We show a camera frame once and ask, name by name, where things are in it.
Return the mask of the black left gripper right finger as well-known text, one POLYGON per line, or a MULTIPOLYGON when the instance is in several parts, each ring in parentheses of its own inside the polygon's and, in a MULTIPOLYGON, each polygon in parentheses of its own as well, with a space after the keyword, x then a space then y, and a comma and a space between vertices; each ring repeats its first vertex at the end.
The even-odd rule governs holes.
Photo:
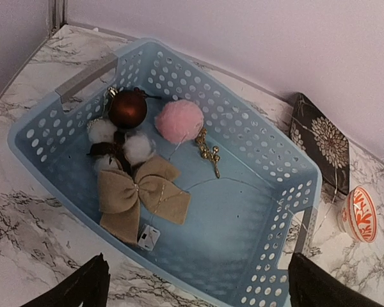
POLYGON ((301 253, 288 266, 289 295, 294 307, 381 307, 381 304, 348 288, 301 253))

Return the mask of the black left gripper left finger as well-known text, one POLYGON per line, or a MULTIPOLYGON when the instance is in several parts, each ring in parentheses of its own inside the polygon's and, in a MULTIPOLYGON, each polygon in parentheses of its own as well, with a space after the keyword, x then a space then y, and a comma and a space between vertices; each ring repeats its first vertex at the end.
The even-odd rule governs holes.
POLYGON ((22 307, 107 305, 111 275, 103 254, 91 258, 60 284, 22 307))

